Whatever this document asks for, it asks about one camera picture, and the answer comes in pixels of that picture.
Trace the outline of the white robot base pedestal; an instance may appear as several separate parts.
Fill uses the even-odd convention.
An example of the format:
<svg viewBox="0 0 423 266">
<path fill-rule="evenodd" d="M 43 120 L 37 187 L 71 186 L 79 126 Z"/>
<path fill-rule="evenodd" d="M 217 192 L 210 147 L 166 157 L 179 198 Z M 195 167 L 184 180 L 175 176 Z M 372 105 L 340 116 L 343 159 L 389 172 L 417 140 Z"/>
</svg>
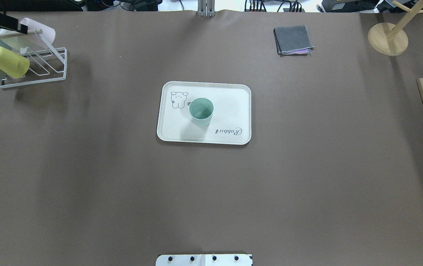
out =
<svg viewBox="0 0 423 266">
<path fill-rule="evenodd" d="M 179 254 L 160 255 L 156 266 L 252 266 L 251 254 Z"/>
</svg>

